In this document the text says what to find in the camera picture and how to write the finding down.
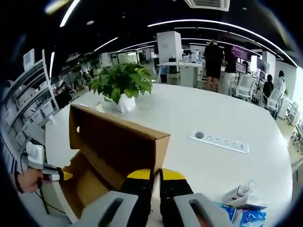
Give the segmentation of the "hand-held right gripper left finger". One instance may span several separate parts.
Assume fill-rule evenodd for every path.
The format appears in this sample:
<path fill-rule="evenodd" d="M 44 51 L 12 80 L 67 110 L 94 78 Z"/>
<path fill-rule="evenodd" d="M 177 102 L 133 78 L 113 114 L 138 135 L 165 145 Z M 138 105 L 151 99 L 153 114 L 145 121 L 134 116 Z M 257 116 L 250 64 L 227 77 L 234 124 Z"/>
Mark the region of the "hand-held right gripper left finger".
<path fill-rule="evenodd" d="M 144 227 L 151 212 L 150 169 L 130 173 L 118 191 L 109 191 L 87 206 L 79 227 Z"/>

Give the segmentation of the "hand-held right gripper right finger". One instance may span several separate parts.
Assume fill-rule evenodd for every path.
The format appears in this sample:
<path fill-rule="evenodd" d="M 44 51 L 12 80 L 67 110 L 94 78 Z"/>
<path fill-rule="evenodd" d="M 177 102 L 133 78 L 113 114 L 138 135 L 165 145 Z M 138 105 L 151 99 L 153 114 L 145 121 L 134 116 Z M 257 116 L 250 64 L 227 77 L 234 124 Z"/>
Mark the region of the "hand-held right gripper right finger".
<path fill-rule="evenodd" d="M 228 213 L 202 193 L 194 193 L 184 175 L 161 169 L 160 213 L 165 227 L 230 227 Z"/>

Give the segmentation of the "person's left hand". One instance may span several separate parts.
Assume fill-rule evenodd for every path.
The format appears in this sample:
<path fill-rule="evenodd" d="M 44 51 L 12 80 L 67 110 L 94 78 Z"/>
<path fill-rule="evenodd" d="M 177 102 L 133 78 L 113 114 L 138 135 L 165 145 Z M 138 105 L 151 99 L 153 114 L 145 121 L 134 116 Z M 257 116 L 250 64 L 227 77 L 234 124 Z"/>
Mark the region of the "person's left hand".
<path fill-rule="evenodd" d="M 40 170 L 28 169 L 22 174 L 17 174 L 16 187 L 20 193 L 33 193 L 38 189 L 38 181 L 43 179 Z"/>

